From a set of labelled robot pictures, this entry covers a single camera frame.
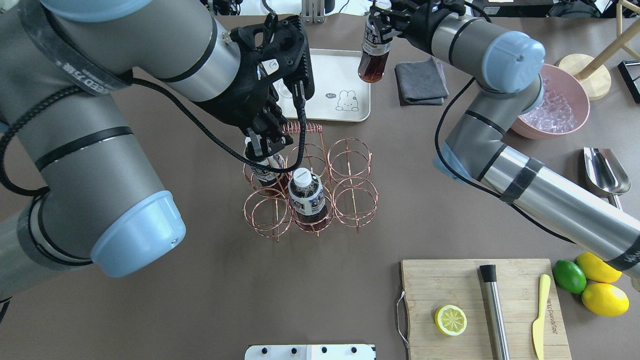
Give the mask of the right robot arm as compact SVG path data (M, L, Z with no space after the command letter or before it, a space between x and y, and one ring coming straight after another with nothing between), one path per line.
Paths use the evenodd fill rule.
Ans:
M508 146L509 129L536 139L524 122L539 109L546 85L546 50L539 41L466 13L463 0L392 0L369 10L366 40L409 43L478 82L479 92L443 143L435 163L450 177L508 204L559 239L594 253L639 288L639 221Z

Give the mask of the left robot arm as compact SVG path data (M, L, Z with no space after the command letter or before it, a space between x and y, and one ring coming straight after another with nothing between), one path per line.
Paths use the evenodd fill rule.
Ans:
M252 167L293 139L274 82L294 95L300 121L314 93L302 19L226 30L197 0L19 0L1 16L1 155L19 139L45 181L1 223L1 306L62 272L96 264L119 278L182 242L172 194L141 149L112 94L173 92L249 137Z

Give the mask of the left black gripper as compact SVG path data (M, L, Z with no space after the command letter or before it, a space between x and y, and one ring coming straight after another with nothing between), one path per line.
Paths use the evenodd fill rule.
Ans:
M234 28L230 40L240 52L235 77L220 95L197 105L240 129L246 136L246 158L263 161L294 143L283 129L290 121L277 104L274 82L302 84L306 100L314 94L306 28L297 14L284 19L270 14L264 23Z

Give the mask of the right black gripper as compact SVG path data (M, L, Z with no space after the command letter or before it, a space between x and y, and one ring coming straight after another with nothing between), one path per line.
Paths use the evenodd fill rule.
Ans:
M402 11L407 11L407 14L400 19ZM435 31L450 14L464 16L464 0L393 0L391 7L386 9L380 10L378 5L371 5L368 23L375 26L381 21L381 38L407 39L413 47L432 53Z

